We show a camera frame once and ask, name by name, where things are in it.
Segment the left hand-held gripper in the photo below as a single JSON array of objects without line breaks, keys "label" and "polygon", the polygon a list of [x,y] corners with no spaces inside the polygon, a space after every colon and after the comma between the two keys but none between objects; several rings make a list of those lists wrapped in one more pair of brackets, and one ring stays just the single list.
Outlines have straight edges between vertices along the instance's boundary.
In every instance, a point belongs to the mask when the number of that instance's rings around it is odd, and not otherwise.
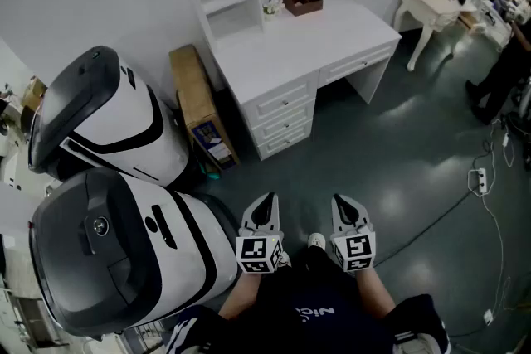
[{"label": "left hand-held gripper", "polygon": [[236,237],[236,261],[245,274],[271,274],[284,252],[279,198],[273,192],[246,208]]}]

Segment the cream vanity table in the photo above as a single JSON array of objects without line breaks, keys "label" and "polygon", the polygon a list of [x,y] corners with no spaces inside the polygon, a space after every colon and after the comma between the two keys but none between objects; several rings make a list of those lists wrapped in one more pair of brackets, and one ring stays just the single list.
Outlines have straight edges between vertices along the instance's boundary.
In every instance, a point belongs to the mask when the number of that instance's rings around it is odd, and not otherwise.
[{"label": "cream vanity table", "polygon": [[407,63],[407,70],[414,71],[417,60],[433,32],[442,32],[446,27],[454,24],[463,12],[475,12],[476,6],[471,0],[460,4],[459,0],[401,0],[393,20],[393,29],[400,31],[402,19],[409,13],[422,24],[422,32],[412,56]]}]

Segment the white black robot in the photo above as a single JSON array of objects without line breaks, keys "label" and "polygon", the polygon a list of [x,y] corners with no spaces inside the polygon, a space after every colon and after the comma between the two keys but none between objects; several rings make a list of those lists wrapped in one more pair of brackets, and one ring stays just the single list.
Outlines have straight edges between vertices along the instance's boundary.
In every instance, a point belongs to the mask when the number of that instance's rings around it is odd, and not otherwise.
[{"label": "white black robot", "polygon": [[60,181],[107,167],[183,187],[192,154],[173,111],[107,46],[74,59],[48,86],[32,120],[28,167]]},{"label": "white black robot", "polygon": [[98,167],[35,210],[29,247],[48,313],[100,337],[163,320],[234,282],[236,226],[211,196],[189,196]]}]

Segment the person's dark shirt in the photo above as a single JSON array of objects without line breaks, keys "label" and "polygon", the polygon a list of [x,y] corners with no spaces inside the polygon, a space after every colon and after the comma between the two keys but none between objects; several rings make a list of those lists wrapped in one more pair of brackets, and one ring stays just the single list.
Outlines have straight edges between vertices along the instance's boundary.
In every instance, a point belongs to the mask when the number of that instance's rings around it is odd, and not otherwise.
[{"label": "person's dark shirt", "polygon": [[451,354],[432,297],[407,298],[385,318],[361,303],[355,274],[325,250],[262,274],[255,304],[233,320],[205,306],[183,310],[164,354]]}]

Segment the person's right forearm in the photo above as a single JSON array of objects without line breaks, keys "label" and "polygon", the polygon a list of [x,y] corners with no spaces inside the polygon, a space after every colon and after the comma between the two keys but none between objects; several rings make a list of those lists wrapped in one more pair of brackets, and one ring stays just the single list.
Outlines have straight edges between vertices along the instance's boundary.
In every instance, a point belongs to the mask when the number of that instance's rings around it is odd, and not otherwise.
[{"label": "person's right forearm", "polygon": [[355,274],[363,308],[374,318],[385,318],[395,307],[391,294],[374,268],[361,269]]}]

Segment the brown wooden organizer box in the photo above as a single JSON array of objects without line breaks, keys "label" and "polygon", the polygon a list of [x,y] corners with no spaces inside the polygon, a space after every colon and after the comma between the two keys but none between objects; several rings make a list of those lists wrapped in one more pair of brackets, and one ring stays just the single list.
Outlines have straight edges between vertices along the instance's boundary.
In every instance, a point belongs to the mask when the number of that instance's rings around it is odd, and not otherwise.
[{"label": "brown wooden organizer box", "polygon": [[293,16],[299,17],[323,9],[324,0],[282,0],[285,9]]}]

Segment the white power strip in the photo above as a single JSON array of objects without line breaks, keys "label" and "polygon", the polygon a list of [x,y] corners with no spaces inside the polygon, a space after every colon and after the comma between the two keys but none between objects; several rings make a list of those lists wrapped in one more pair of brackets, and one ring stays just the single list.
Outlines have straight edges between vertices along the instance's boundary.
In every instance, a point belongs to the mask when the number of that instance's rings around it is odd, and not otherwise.
[{"label": "white power strip", "polygon": [[467,187],[477,197],[488,192],[486,170],[484,167],[470,169],[467,174]]}]

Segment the person's left forearm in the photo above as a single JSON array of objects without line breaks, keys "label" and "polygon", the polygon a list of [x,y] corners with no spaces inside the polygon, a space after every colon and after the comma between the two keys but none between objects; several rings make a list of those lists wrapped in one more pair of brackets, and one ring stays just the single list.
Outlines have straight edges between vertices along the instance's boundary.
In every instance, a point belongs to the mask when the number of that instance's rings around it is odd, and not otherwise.
[{"label": "person's left forearm", "polygon": [[251,308],[256,302],[261,279],[261,274],[241,274],[218,314],[233,320]]}]

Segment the brown cardboard box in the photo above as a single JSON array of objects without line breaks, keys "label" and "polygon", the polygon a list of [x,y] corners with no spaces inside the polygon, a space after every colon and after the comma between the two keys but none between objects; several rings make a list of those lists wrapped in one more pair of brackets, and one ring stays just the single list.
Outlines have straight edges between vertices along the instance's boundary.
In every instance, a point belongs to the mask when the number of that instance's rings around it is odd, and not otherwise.
[{"label": "brown cardboard box", "polygon": [[217,112],[202,60],[193,45],[169,53],[179,108],[192,144],[202,150],[218,170],[239,164]]}]

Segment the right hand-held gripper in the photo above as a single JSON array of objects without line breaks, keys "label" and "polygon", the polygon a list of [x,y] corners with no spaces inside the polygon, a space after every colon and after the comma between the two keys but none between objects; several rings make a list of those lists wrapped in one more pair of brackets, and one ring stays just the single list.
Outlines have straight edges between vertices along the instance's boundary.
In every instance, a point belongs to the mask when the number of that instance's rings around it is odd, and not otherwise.
[{"label": "right hand-held gripper", "polygon": [[[373,267],[376,256],[376,233],[370,226],[367,209],[353,198],[334,194],[331,200],[334,234],[333,252],[344,272]],[[344,231],[347,225],[355,229]]]}]

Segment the small white flower bouquet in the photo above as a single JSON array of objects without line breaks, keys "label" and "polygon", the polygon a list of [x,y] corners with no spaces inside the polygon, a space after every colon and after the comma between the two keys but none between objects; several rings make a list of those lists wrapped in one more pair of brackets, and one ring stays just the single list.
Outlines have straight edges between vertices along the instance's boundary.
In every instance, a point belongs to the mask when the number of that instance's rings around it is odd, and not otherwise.
[{"label": "small white flower bouquet", "polygon": [[271,22],[281,15],[285,9],[283,0],[267,0],[262,4],[262,13],[266,22]]}]

